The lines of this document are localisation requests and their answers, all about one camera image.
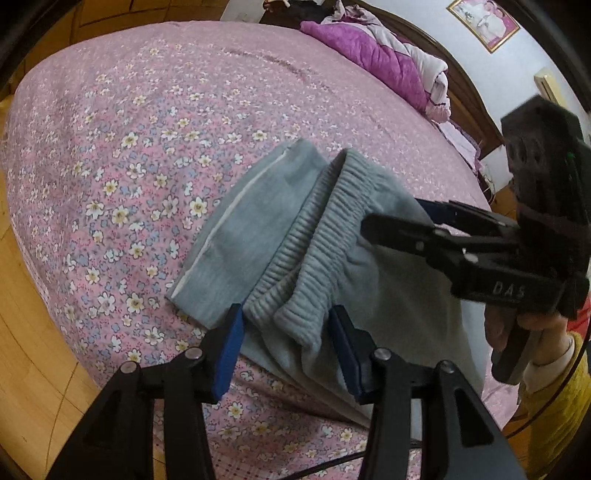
gold frame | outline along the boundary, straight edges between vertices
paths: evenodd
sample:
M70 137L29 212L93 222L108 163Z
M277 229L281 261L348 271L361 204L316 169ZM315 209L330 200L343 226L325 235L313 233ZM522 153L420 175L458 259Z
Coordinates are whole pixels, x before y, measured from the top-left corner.
M494 53L501 45L503 45L503 43L505 43L507 40L509 40L513 35L515 35L520 29L521 26L517 23L517 21L515 20L515 18L513 18L512 16L510 16L507 11L503 8L498 6L498 8L500 8L501 10L503 10L503 13L505 15L507 15L508 17L510 17L513 22L515 22L515 25L517 25L517 28L515 30L513 30L513 32L511 32L509 35L507 35L505 38L503 38L498 44L496 44L494 47L490 48L488 46L487 43L485 43L485 41L482 39L482 37L478 34L478 32L476 30L474 30L474 28L472 28L472 26L468 23L466 23L466 19L464 19L463 17L461 17L456 11L454 11L454 7L458 4L461 4L463 1L465 0L454 0L448 7L447 10L453 14L454 17L456 17L460 22L462 22L462 24L468 29L470 30L474 36L480 40L480 43L482 43L485 48L488 50L489 53Z

white cuff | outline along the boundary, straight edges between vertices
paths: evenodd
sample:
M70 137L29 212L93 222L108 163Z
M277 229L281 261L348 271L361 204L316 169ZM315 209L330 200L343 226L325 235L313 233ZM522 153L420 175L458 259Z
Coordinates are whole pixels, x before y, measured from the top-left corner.
M542 365L540 367L530 363L525 367L523 373L523 381L528 393L535 393L543 388L548 387L554 380L556 380L562 372L566 369L569 362L574 355L574 339L570 337L570 346L563 356L555 360L551 364Z

metal screw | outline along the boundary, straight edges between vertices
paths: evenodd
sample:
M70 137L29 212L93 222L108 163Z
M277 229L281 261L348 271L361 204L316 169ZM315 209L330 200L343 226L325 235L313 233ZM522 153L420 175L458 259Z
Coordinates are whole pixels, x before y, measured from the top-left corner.
M138 368L137 363L132 362L132 361L127 361L119 367L119 370L121 370L124 374L132 374L133 372L135 372L135 369L137 369L137 368Z
M478 263L478 255L468 253L464 254L464 258L470 263Z
M185 350L185 356L189 360L197 360L198 358L201 358L202 355L203 355L203 350L201 350L200 348L198 348L196 346L192 346L191 348L188 348L187 350Z
M451 363L449 360L444 360L443 362L441 362L440 368L447 374L452 374L456 371L453 363Z
M390 360L392 358L392 352L387 348L376 348L374 350L374 357L378 360Z

bed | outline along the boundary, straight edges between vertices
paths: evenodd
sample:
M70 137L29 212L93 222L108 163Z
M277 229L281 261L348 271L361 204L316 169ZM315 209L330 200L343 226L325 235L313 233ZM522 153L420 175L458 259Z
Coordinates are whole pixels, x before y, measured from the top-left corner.
M50 315L99 385L123 361L154 365L199 342L204 330L165 292L234 182L300 137L327 159L354 145L415 196L488 207L421 115L298 31L146 25L71 46L26 75L0 151L11 223ZM490 375L483 398L501 425L515 410L513 390ZM204 415L218 478L277 478L365 448L363 429L242 357ZM158 448L162 438L158 414ZM419 458L411 452L409 478ZM358 466L318 476L355 478Z

purple blanket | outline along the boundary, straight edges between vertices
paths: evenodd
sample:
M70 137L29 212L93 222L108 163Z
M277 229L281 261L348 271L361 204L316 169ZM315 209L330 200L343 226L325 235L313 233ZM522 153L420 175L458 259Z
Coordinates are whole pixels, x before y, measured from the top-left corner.
M370 72L419 112L425 111L428 97L419 71L407 54L378 44L353 24L302 22L300 30Z

